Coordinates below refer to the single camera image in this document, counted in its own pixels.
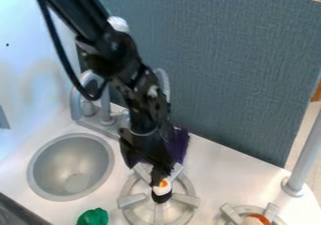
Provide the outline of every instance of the silver sink basin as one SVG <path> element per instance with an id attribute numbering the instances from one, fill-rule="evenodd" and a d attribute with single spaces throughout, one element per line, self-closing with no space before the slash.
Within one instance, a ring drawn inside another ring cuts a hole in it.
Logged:
<path id="1" fill-rule="evenodd" d="M 99 188 L 113 166 L 113 150 L 106 141 L 91 134 L 68 134 L 48 142 L 35 153 L 27 179 L 41 197 L 70 201 Z"/>

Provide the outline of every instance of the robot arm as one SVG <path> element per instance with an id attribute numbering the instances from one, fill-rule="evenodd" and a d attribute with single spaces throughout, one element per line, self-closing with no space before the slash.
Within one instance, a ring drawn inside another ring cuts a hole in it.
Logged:
<path id="1" fill-rule="evenodd" d="M 103 87 L 91 97 L 80 85 L 64 54 L 47 6 L 77 35 L 77 42 L 88 52 L 87 64 L 106 82 L 112 83 L 126 100 L 130 124 L 119 130 L 120 146 L 126 164 L 138 161 L 153 165 L 152 185 L 168 176 L 173 161 L 165 144 L 170 104 L 162 93 L 152 69 L 140 58 L 127 33 L 116 31 L 108 22 L 109 13 L 99 0 L 38 0 L 60 60 L 71 81 L 87 99 L 98 99 Z"/>

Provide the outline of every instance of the green toy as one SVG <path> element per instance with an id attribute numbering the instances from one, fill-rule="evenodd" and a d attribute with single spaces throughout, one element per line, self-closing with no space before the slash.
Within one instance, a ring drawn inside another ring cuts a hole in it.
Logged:
<path id="1" fill-rule="evenodd" d="M 108 213 L 101 209 L 88 210 L 84 212 L 77 221 L 77 225 L 107 225 Z"/>

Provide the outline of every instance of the faucet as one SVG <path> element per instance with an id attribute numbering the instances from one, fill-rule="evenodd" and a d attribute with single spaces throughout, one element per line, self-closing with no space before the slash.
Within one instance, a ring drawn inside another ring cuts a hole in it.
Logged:
<path id="1" fill-rule="evenodd" d="M 103 79 L 89 69 L 82 74 L 80 83 L 83 87 L 86 87 L 92 81 L 96 81 L 98 87 L 101 87 L 103 84 Z M 82 107 L 81 94 L 75 87 L 73 87 L 69 98 L 71 119 L 78 125 L 95 130 L 114 139 L 118 139 L 120 121 L 118 117 L 121 113 L 111 113 L 109 84 L 106 85 L 101 94 L 100 107 L 94 105 L 92 101 L 85 100 L 84 102 L 87 103 L 85 108 L 84 106 Z"/>

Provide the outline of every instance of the wire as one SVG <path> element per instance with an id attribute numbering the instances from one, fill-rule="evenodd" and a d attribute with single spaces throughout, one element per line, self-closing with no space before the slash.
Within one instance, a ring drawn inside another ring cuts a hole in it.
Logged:
<path id="1" fill-rule="evenodd" d="M 76 89 L 80 92 L 80 94 L 86 98 L 87 100 L 98 100 L 100 99 L 101 97 L 101 94 L 104 90 L 104 88 L 106 87 L 106 84 L 107 84 L 107 80 L 105 80 L 103 82 L 103 84 L 101 85 L 101 87 L 99 88 L 99 90 L 97 91 L 97 93 L 94 95 L 94 96 L 91 96 L 86 90 L 85 88 L 81 85 L 81 83 L 79 82 L 76 74 L 74 73 L 72 67 L 71 67 L 71 64 L 65 54 L 65 51 L 64 51 L 64 48 L 63 46 L 61 45 L 61 41 L 59 39 L 59 36 L 55 30 L 55 27 L 54 27 L 54 23 L 53 23 L 53 20 L 52 20 L 52 17 L 50 15 L 50 12 L 49 12 L 49 9 L 47 8 L 46 6 L 46 2 L 45 0 L 37 0 L 38 1 L 38 4 L 39 4 L 39 7 L 40 7 L 40 10 L 42 12 L 42 15 L 43 15 L 43 18 L 47 24 L 47 27 L 48 27 L 48 30 L 49 30 L 49 33 L 51 35 L 51 38 L 53 40 L 53 44 L 55 46 L 55 50 L 59 56 L 59 59 L 60 59 L 60 62 L 62 63 L 66 73 L 68 74 L 72 84 L 76 87 Z"/>

